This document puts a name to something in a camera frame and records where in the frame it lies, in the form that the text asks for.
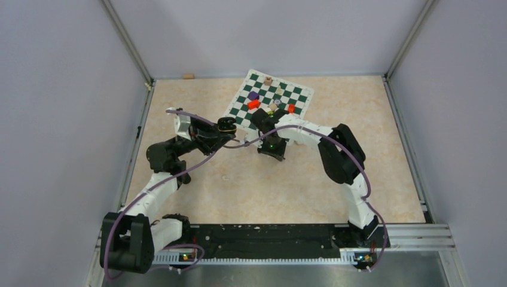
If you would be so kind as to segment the brown wooden chess piece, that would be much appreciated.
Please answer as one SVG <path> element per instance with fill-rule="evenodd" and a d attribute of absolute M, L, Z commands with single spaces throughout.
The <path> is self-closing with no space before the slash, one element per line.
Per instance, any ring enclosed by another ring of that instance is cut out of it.
<path fill-rule="evenodd" d="M 272 77 L 265 77 L 264 85 L 270 86 L 270 85 L 272 85 L 272 82 L 273 82 Z"/>

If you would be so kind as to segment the wooden cork cylinder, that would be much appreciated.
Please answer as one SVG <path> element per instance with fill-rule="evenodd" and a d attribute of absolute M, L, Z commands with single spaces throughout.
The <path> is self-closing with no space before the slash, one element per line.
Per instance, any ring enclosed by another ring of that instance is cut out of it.
<path fill-rule="evenodd" d="M 195 75 L 194 74 L 191 74 L 191 73 L 188 73 L 188 74 L 183 74 L 182 75 L 182 78 L 185 79 L 185 80 L 191 80 L 191 79 L 194 79 L 195 78 Z"/>

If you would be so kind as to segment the green white chessboard mat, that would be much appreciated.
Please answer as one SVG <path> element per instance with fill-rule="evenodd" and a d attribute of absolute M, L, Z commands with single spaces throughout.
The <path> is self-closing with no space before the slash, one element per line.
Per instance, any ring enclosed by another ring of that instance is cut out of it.
<path fill-rule="evenodd" d="M 272 77 L 272 85 L 264 85 L 265 77 Z M 282 86 L 284 89 L 282 95 L 275 93 L 278 86 Z M 238 128 L 247 132 L 255 130 L 252 123 L 255 110 L 248 109 L 248 102 L 251 101 L 248 99 L 250 91 L 259 94 L 258 100 L 261 103 L 261 108 L 268 108 L 275 99 L 280 99 L 281 104 L 278 105 L 280 109 L 287 110 L 289 104 L 294 104 L 293 114 L 298 118 L 305 116 L 314 95 L 314 89 L 311 87 L 250 69 L 223 114 L 224 117 L 234 117 Z"/>

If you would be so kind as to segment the black earbud charging case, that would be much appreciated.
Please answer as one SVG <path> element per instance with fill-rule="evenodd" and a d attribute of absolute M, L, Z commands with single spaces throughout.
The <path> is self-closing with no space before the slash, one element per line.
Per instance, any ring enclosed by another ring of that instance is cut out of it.
<path fill-rule="evenodd" d="M 221 133 L 233 134 L 237 131 L 236 119 L 234 117 L 221 117 L 216 125 Z"/>

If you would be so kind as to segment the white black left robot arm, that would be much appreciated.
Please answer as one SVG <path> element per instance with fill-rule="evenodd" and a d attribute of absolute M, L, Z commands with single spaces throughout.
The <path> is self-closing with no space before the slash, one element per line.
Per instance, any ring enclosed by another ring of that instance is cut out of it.
<path fill-rule="evenodd" d="M 157 219 L 162 204 L 182 185 L 191 182 L 190 168 L 180 157 L 199 150 L 207 159 L 236 137 L 236 119 L 222 117 L 209 123 L 188 115 L 175 118 L 173 138 L 154 143 L 146 150 L 152 175 L 135 199 L 102 221 L 100 266 L 104 270 L 146 273 L 154 255 L 174 243 L 184 247 L 191 241 L 189 219 L 165 215 Z"/>

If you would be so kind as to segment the purple toy brick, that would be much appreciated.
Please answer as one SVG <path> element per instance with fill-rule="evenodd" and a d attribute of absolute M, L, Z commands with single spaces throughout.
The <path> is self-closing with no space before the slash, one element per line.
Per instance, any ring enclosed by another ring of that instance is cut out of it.
<path fill-rule="evenodd" d="M 258 100 L 259 99 L 259 94 L 255 91 L 250 91 L 249 94 L 248 94 L 248 99 L 249 100 Z"/>

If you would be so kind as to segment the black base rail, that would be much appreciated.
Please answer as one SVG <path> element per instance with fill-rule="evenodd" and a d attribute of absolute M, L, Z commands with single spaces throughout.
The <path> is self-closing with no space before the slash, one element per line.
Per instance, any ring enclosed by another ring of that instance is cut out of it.
<path fill-rule="evenodd" d="M 184 228 L 177 244 L 196 244 L 205 259 L 337 259 L 390 247 L 384 227 L 364 236 L 349 224 L 201 224 Z"/>

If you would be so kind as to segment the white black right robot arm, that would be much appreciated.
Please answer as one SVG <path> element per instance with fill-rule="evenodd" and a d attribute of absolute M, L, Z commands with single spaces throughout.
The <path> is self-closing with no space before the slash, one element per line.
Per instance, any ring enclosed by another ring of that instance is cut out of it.
<path fill-rule="evenodd" d="M 253 113 L 251 123 L 261 138 L 257 149 L 260 154 L 283 161 L 290 141 L 318 151 L 326 175 L 344 191 L 352 242 L 367 246 L 374 240 L 379 223 L 367 203 L 371 184 L 365 175 L 366 156 L 349 126 L 321 126 L 281 109 L 271 113 L 259 109 Z"/>

